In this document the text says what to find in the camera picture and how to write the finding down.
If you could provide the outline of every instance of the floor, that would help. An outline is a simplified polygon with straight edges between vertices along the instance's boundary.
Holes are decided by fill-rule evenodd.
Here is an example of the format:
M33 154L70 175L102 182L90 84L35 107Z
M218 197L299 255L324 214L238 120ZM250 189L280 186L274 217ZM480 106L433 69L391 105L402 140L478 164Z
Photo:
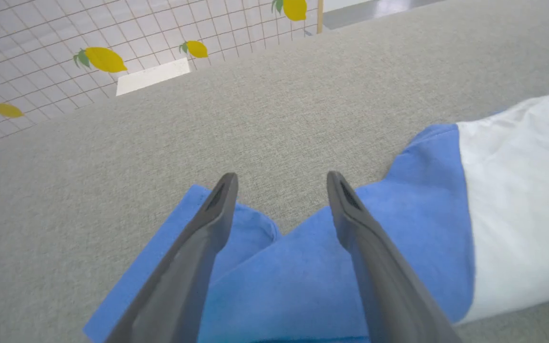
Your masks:
M393 13L433 4L442 0L371 0L323 13L323 26L334 30Z

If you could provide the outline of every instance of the gray fabric surface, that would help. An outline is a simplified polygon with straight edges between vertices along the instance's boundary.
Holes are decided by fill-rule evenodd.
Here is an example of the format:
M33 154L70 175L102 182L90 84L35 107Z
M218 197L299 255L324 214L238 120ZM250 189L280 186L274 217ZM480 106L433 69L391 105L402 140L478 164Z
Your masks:
M240 200L289 232L326 204L327 170L376 182L429 124L546 94L549 1L447 0L2 139L0 343L84 341L83 324L192 184L236 171ZM507 318L461 331L549 342L549 304Z

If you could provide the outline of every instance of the blue towel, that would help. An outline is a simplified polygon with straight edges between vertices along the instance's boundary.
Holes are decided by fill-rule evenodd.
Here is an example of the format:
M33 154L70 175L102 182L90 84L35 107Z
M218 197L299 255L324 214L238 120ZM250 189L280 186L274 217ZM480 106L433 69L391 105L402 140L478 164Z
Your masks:
M373 158L379 158L377 152ZM475 266L457 126L427 128L395 159L385 179L356 191L448 318L462 319L473 297ZM94 313L85 326L94 342L102 343L196 213L198 193L204 197L208 191L189 190ZM247 220L237 220L241 213ZM231 234L215 263L200 342L367 341L351 258L338 243L328 207L281 239L270 220L247 208L235 213L235 230L239 234ZM241 241L241 232L259 240Z

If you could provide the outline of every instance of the tiled wall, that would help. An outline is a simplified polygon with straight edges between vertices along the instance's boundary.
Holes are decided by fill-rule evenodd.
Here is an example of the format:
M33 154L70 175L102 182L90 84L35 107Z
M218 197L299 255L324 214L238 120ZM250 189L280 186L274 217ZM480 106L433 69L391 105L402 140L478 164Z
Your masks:
M306 20L272 11L272 0L0 0L0 138L115 96L119 76L189 58L193 70L316 34L318 0ZM202 42L209 57L180 52ZM87 47L113 50L127 71L76 65Z

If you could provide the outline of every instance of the lemon print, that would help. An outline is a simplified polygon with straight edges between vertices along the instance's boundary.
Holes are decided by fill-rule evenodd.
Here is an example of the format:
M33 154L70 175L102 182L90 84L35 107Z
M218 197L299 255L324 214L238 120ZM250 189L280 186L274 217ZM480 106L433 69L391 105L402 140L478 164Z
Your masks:
M10 104L0 104L0 115L9 118L22 117L24 114L16 107Z
M183 50L186 54L189 51L190 54L197 59L204 59L209 56L209 54L207 54L207 47L201 42L195 40L189 40L181 44L179 46L179 52L181 52L181 50Z
M306 19L306 0L273 0L270 11L276 10L281 14L281 9L285 11L285 15L292 21Z
M78 68L80 67L78 61L80 61L86 67L90 68L90 63L92 63L95 68L106 72L127 70L122 57L108 48L101 48L99 46L80 50L77 55L73 56L73 61Z

